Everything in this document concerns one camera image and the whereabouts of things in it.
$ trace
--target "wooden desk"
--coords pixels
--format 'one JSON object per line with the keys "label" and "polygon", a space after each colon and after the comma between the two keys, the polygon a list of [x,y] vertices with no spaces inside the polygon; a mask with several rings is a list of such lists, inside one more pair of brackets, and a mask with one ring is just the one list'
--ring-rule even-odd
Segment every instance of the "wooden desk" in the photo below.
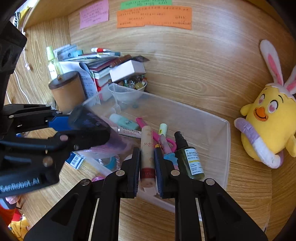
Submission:
{"label": "wooden desk", "polygon": [[[252,103],[265,84],[272,81],[259,52],[259,42],[276,47],[286,80],[294,66],[295,41],[281,24],[264,11],[240,0],[173,0],[191,6],[192,30],[145,26],[116,29],[120,0],[109,1],[109,21],[79,29],[79,11],[26,30],[26,54],[33,70],[26,72],[23,57],[17,73],[32,103],[47,104],[52,98],[47,83],[45,48],[77,43],[84,51],[105,47],[150,59],[145,65],[147,91],[203,109],[231,124],[231,162],[227,191],[263,229],[270,239],[283,227],[296,203],[293,173],[296,165],[286,157],[279,170],[271,171],[244,151],[233,120],[240,108]],[[8,93],[14,103],[25,103],[11,76]],[[36,136],[46,137],[43,131]],[[79,180],[93,177],[88,165],[75,171],[65,165],[61,182],[25,195],[23,211],[35,224]],[[140,199],[123,200],[120,240],[173,240],[174,215]]]}

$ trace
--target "plush toy eyebrow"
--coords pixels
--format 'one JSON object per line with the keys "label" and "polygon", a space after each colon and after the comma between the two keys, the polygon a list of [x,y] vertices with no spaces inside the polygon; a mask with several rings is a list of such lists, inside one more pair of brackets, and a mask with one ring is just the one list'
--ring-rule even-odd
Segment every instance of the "plush toy eyebrow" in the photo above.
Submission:
{"label": "plush toy eyebrow", "polygon": [[279,97],[281,98],[282,102],[284,102],[283,97],[281,97],[280,95],[279,95]]}

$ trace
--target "green cap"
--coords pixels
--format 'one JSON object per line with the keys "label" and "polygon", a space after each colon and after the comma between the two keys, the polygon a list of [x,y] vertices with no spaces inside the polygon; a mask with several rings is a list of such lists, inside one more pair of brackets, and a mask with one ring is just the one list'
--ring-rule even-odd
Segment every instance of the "green cap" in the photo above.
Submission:
{"label": "green cap", "polygon": [[47,52],[47,59],[48,59],[48,61],[51,61],[52,59],[55,58],[54,51],[52,50],[52,46],[47,46],[46,47],[46,52]]}

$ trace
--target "plastic bowl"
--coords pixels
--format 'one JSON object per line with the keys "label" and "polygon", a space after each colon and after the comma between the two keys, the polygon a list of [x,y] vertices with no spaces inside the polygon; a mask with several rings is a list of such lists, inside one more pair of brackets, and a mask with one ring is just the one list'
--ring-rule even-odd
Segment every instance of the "plastic bowl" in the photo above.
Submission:
{"label": "plastic bowl", "polygon": [[113,83],[108,86],[108,89],[116,100],[121,101],[125,104],[130,104],[135,102],[142,96],[147,84],[148,82],[146,82],[146,84],[142,88],[134,90]]}

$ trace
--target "bunny ear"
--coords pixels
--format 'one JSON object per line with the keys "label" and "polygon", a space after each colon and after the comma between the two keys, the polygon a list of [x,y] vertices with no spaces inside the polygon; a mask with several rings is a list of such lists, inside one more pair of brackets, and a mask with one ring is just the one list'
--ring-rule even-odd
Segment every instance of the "bunny ear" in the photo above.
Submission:
{"label": "bunny ear", "polygon": [[281,64],[279,56],[274,46],[268,40],[262,40],[260,43],[261,54],[267,64],[269,72],[271,73],[274,82],[284,85],[283,75],[281,73]]}
{"label": "bunny ear", "polygon": [[293,68],[290,77],[284,84],[284,87],[290,92],[291,95],[296,93],[296,66]]}

